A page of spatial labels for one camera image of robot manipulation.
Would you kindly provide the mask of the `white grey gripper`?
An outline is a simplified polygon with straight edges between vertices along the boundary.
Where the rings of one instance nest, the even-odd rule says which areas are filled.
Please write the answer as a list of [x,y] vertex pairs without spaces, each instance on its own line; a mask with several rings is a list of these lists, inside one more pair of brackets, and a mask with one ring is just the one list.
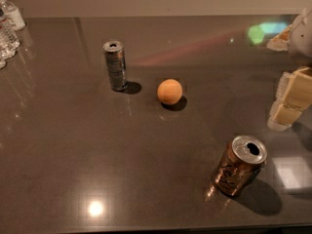
[[[266,47],[273,51],[288,50],[290,58],[303,66],[312,66],[312,8],[304,8]],[[284,72],[277,88],[267,126],[285,131],[312,104],[312,68],[301,67],[293,73]]]

